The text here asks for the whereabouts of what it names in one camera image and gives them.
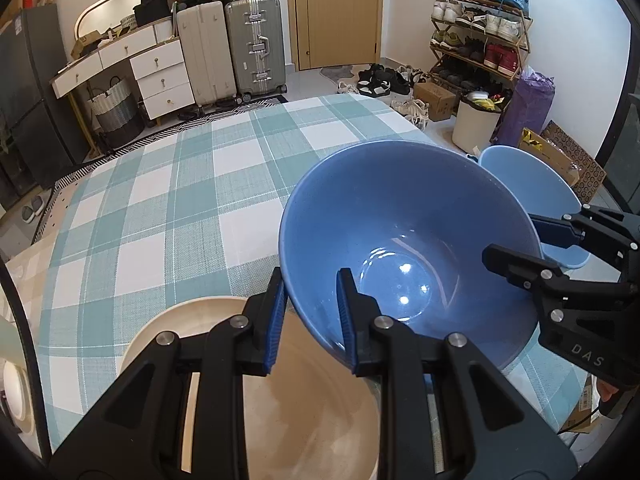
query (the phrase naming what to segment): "trash bag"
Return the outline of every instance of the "trash bag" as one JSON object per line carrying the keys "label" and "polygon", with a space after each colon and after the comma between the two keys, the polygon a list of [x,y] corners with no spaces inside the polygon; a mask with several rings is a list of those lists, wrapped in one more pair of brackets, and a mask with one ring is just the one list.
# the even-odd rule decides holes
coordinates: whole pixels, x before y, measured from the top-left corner
{"label": "trash bag", "polygon": [[513,98],[504,113],[495,143],[517,148],[523,128],[539,134],[555,95],[553,78],[527,66],[513,89]]}

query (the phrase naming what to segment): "desk leg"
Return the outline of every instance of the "desk leg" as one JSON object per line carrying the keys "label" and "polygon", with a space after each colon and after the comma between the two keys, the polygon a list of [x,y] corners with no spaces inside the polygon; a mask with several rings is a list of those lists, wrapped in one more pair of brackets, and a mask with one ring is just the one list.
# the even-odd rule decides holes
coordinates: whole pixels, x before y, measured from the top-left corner
{"label": "desk leg", "polygon": [[86,123],[84,122],[84,117],[80,112],[80,108],[78,108],[78,103],[76,102],[74,93],[69,92],[66,96],[69,98],[69,102],[71,103],[71,108],[74,111],[74,114],[76,115],[76,120],[78,120],[78,124],[80,124],[80,129],[82,130],[82,134],[84,135],[86,142],[89,143],[89,147],[91,148],[89,150],[89,158],[96,158],[98,156],[101,156],[102,152],[100,151],[100,149],[98,149],[98,146],[95,145],[94,138],[91,136],[91,133],[89,133],[89,128],[86,126]]}

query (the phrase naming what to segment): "hand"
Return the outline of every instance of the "hand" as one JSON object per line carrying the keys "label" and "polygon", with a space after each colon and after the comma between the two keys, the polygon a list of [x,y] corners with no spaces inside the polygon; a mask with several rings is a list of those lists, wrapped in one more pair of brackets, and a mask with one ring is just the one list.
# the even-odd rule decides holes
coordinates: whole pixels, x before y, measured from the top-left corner
{"label": "hand", "polygon": [[614,394],[618,392],[618,389],[615,386],[611,386],[609,383],[598,379],[596,381],[596,389],[600,394],[600,398],[603,402],[607,402]]}

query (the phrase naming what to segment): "white container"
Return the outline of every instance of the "white container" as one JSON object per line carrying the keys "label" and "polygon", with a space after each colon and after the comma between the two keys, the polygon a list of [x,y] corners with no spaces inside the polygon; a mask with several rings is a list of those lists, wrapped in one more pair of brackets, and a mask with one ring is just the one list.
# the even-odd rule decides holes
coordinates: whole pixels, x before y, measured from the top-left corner
{"label": "white container", "polygon": [[460,100],[456,125],[453,128],[453,143],[474,154],[474,148],[482,151],[489,146],[489,141],[494,133],[495,125],[500,118],[500,112],[477,110],[471,105]]}

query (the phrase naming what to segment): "silver suitcase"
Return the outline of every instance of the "silver suitcase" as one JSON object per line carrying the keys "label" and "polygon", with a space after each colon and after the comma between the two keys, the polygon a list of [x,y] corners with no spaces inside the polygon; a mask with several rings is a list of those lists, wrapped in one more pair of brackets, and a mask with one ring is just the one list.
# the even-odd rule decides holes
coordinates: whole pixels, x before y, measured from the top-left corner
{"label": "silver suitcase", "polygon": [[236,0],[225,6],[226,29],[238,93],[286,92],[279,0]]}
{"label": "silver suitcase", "polygon": [[222,3],[209,2],[181,10],[177,22],[184,64],[197,104],[235,97]]}

